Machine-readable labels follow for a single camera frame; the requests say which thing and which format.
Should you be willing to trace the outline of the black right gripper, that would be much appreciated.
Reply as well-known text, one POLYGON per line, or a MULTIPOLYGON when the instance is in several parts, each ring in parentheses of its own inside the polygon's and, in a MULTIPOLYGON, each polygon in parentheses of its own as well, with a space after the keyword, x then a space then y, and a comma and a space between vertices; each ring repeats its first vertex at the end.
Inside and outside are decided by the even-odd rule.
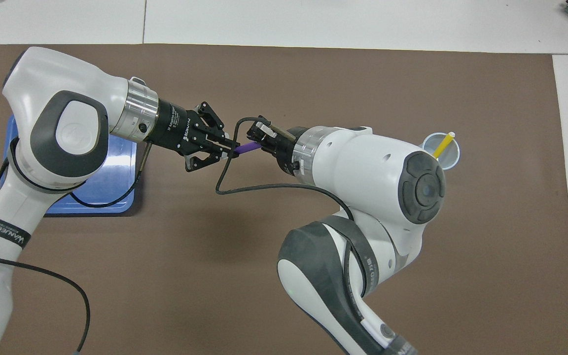
POLYGON ((279 168, 284 173, 294 176, 295 165, 292 163, 292 153, 298 140, 298 130, 287 130, 294 137, 294 140, 289 140, 271 130, 271 122, 262 115, 246 119, 253 122, 246 132, 246 138, 259 143, 261 150, 276 158, 279 168))

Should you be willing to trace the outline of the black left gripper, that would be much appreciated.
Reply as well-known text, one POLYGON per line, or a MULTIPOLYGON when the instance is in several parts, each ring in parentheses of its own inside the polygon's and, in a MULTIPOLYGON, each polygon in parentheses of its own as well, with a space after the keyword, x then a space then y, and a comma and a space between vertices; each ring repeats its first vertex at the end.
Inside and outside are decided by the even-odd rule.
POLYGON ((231 143, 224 124, 207 102, 186 110, 159 99, 158 115, 152 128, 152 144, 185 154, 185 170, 205 168, 226 158, 235 158, 239 143, 231 143), (207 153, 205 159, 196 153, 207 153))

